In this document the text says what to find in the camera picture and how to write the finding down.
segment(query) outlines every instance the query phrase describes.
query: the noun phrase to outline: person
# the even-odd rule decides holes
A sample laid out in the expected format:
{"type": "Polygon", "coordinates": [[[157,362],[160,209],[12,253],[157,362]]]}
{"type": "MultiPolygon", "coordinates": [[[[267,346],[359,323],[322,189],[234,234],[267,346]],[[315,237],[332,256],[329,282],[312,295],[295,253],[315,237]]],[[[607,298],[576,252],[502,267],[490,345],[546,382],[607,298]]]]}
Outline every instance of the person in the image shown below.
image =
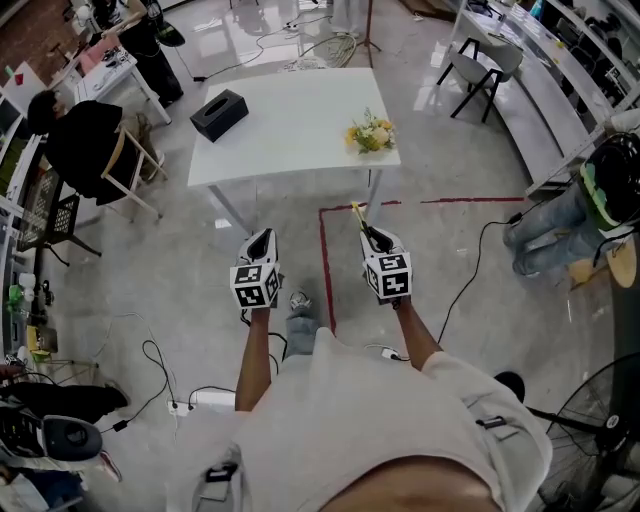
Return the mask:
{"type": "MultiPolygon", "coordinates": [[[[44,149],[47,160],[70,187],[85,197],[101,197],[105,193],[122,195],[115,187],[106,187],[100,177],[116,147],[116,131],[120,126],[125,127],[160,165],[164,162],[164,155],[157,153],[151,144],[151,123],[147,117],[142,113],[123,115],[122,108],[116,105],[83,101],[67,112],[56,93],[47,90],[31,100],[27,120],[33,133],[49,134],[44,149]]],[[[135,164],[135,152],[125,150],[110,174],[122,182],[130,176],[135,164]]],[[[145,159],[140,177],[149,180],[155,171],[151,162],[145,159]]]]}
{"type": "Polygon", "coordinates": [[[634,230],[640,213],[640,197],[632,186],[640,165],[640,109],[613,116],[604,129],[610,138],[588,160],[577,162],[575,183],[505,227],[503,242],[515,252],[516,274],[534,276],[581,259],[597,260],[634,230]],[[570,231],[553,243],[528,245],[556,229],[570,231]]]}
{"type": "Polygon", "coordinates": [[[102,37],[115,34],[138,61],[138,70],[167,107],[184,94],[180,82],[162,53],[141,0],[92,0],[102,37]]]}
{"type": "Polygon", "coordinates": [[[394,306],[410,364],[341,344],[304,292],[290,307],[273,382],[270,309],[251,311],[235,397],[246,416],[206,472],[229,480],[230,494],[216,492],[229,508],[215,510],[526,508],[551,462],[543,427],[507,387],[443,352],[410,297],[394,306]]]}

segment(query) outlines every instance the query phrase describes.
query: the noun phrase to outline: wall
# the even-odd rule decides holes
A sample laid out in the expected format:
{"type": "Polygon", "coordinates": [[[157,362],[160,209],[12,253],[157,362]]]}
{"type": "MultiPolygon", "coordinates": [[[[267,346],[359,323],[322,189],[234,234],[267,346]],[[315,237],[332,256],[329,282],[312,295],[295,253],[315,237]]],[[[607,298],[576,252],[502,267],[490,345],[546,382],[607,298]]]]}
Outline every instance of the wall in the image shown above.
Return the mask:
{"type": "Polygon", "coordinates": [[[53,57],[47,53],[60,43],[63,53],[74,51],[78,37],[65,23],[62,11],[67,0],[30,0],[4,26],[0,27],[0,83],[8,79],[4,67],[12,69],[26,61],[40,79],[51,82],[51,75],[64,65],[58,52],[53,57]]]}

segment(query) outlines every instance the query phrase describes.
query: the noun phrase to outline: table leg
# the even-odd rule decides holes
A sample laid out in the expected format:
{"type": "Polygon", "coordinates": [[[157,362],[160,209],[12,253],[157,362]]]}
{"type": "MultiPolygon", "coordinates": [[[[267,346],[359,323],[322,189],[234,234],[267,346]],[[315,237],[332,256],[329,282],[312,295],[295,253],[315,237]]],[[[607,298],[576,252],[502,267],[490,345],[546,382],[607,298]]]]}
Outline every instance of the table leg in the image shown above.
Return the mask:
{"type": "Polygon", "coordinates": [[[151,87],[149,87],[149,84],[147,84],[147,81],[142,77],[137,67],[133,68],[133,76],[138,82],[138,84],[140,85],[140,88],[144,91],[147,98],[149,98],[149,101],[151,101],[151,103],[156,108],[158,113],[162,116],[162,119],[164,119],[164,122],[167,124],[171,123],[171,118],[169,117],[169,114],[167,114],[167,111],[164,109],[164,107],[160,105],[160,102],[158,101],[156,94],[151,90],[151,87]]]}
{"type": "Polygon", "coordinates": [[[209,192],[220,202],[222,208],[227,214],[227,220],[229,223],[240,230],[242,230],[243,234],[247,237],[251,236],[251,229],[247,226],[245,220],[240,216],[238,211],[233,207],[233,205],[229,202],[226,196],[222,193],[220,188],[217,185],[209,185],[209,192]]]}
{"type": "Polygon", "coordinates": [[[371,192],[369,192],[369,200],[367,201],[367,209],[365,211],[365,219],[367,224],[374,225],[378,210],[380,210],[380,181],[382,181],[382,169],[377,169],[373,174],[371,183],[371,192]]]}

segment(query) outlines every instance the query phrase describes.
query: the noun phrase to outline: box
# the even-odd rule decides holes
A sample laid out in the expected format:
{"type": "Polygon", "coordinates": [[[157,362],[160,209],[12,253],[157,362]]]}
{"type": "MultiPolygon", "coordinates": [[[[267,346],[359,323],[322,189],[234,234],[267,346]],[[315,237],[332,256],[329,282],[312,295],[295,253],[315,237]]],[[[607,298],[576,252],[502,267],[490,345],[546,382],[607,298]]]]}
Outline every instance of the box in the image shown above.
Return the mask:
{"type": "Polygon", "coordinates": [[[229,89],[213,98],[191,116],[191,122],[211,142],[249,113],[244,98],[229,89]]]}

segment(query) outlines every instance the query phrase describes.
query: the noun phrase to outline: desk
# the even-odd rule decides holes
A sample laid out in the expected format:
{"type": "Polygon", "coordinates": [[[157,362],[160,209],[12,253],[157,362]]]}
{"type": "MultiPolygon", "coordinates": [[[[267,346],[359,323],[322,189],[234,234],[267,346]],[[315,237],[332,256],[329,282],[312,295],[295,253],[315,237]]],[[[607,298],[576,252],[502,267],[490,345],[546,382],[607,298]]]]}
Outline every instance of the desk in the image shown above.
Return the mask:
{"type": "Polygon", "coordinates": [[[571,55],[571,52],[564,46],[562,48],[558,47],[556,44],[558,38],[551,34],[544,25],[519,5],[514,5],[509,9],[497,2],[491,2],[491,6],[506,15],[506,22],[503,23],[496,19],[487,18],[492,31],[502,33],[519,46],[526,46],[530,42],[535,44],[551,59],[562,75],[571,83],[589,112],[591,112],[596,123],[601,123],[611,116],[613,107],[607,97],[596,85],[589,73],[571,55]]]}
{"type": "Polygon", "coordinates": [[[77,105],[81,101],[98,100],[102,98],[125,78],[132,75],[133,78],[136,79],[136,82],[138,82],[142,92],[144,92],[145,96],[149,98],[151,104],[162,116],[162,119],[169,124],[171,122],[169,114],[167,114],[164,107],[160,104],[160,101],[158,101],[157,95],[151,90],[140,74],[140,71],[138,71],[136,67],[138,61],[135,57],[121,49],[117,62],[118,64],[115,67],[108,68],[107,63],[102,61],[89,71],[89,73],[78,82],[73,91],[75,104],[77,105]]]}
{"type": "Polygon", "coordinates": [[[187,184],[208,188],[246,234],[251,229],[218,184],[242,178],[306,170],[375,169],[367,218],[380,206],[383,170],[401,165],[397,148],[358,155],[344,142],[353,120],[367,107],[388,119],[373,71],[368,68],[317,69],[246,78],[209,88],[206,102],[225,89],[244,97],[249,115],[216,142],[196,137],[187,184]]]}
{"type": "MultiPolygon", "coordinates": [[[[474,25],[475,31],[478,32],[477,35],[482,37],[481,41],[491,44],[495,44],[498,41],[489,36],[490,33],[497,32],[497,20],[470,11],[465,11],[464,17],[474,25]]],[[[509,30],[508,26],[502,26],[502,33],[508,39],[517,42],[523,49],[524,58],[520,68],[514,74],[514,78],[526,91],[544,118],[562,155],[568,155],[589,137],[589,132],[571,102],[562,92],[557,80],[539,58],[540,50],[536,46],[534,46],[534,50],[537,51],[532,50],[526,44],[531,40],[528,37],[522,39],[517,37],[515,33],[509,30]]]]}

